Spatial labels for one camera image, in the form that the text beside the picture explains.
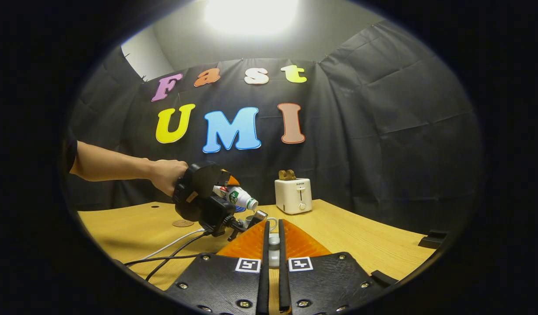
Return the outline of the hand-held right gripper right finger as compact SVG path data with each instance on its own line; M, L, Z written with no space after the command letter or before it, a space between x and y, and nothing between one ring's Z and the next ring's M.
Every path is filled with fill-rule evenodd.
M385 290L350 253L332 253L285 219L278 221L278 229L282 314L345 315Z

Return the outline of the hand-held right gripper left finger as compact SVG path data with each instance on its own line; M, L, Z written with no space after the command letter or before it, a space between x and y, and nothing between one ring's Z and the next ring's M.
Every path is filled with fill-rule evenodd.
M201 253L165 293L207 315L267 315L270 223L255 224L218 253Z

